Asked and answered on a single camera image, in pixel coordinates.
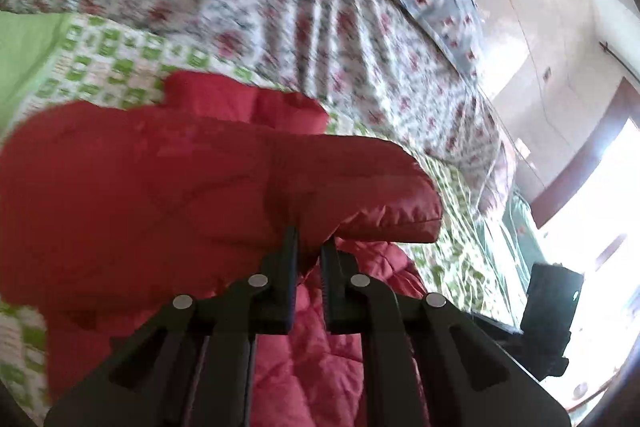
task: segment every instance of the black device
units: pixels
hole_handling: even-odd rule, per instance
[[[471,312],[471,320],[537,380],[561,377],[569,360],[564,350],[584,284],[584,275],[565,267],[535,263],[520,328]]]
[[[298,237],[219,296],[180,295],[58,400],[45,427],[239,427],[250,418],[256,335],[293,324]],[[396,294],[322,246],[330,333],[360,333],[372,427],[569,427],[566,411],[444,296]],[[33,426],[5,389],[4,425]]]

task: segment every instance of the wooden window frame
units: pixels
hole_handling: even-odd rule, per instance
[[[558,177],[531,203],[531,214],[540,229],[573,198],[600,165],[602,156],[627,120],[640,127],[640,93],[622,78],[604,116],[587,142],[578,150]]]

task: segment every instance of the metal rivet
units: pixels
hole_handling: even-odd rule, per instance
[[[362,273],[356,273],[356,275],[351,277],[351,284],[358,288],[364,288],[364,286],[369,286],[370,279],[366,275]]]
[[[425,300],[432,308],[442,308],[447,303],[447,299],[439,293],[430,293]]]
[[[174,308],[177,310],[185,310],[193,304],[193,299],[188,295],[178,295],[174,299]]]
[[[262,288],[269,282],[269,278],[262,273],[255,273],[249,277],[249,284],[254,288]]]

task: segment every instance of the red puffer jacket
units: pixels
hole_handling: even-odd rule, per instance
[[[166,107],[128,112],[52,108],[0,155],[0,295],[45,315],[52,395],[172,296],[254,273],[294,224],[296,322],[258,340],[252,425],[364,425],[359,337],[324,331],[318,248],[335,234],[362,271],[424,295],[388,241],[435,240],[433,184],[389,142],[301,134],[327,116],[299,94],[180,73],[166,95]]]

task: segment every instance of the floral comforter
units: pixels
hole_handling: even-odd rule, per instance
[[[162,100],[162,79],[171,71],[215,71],[272,89],[288,89],[225,57],[100,17],[75,15],[60,41],[50,71],[20,104],[10,125],[52,105],[83,99],[128,108]],[[325,104],[327,132],[377,136],[370,127]],[[470,192],[459,171],[405,147],[430,175],[442,197],[445,216],[432,245],[400,245],[414,260],[428,290],[439,291],[458,308],[473,309],[513,324],[517,317],[500,289],[497,273],[474,231]],[[0,378],[39,424],[47,411],[46,327],[41,315],[0,301]]]
[[[371,130],[456,166],[476,204],[500,138],[488,104],[390,0],[0,0],[85,12],[236,60]]]

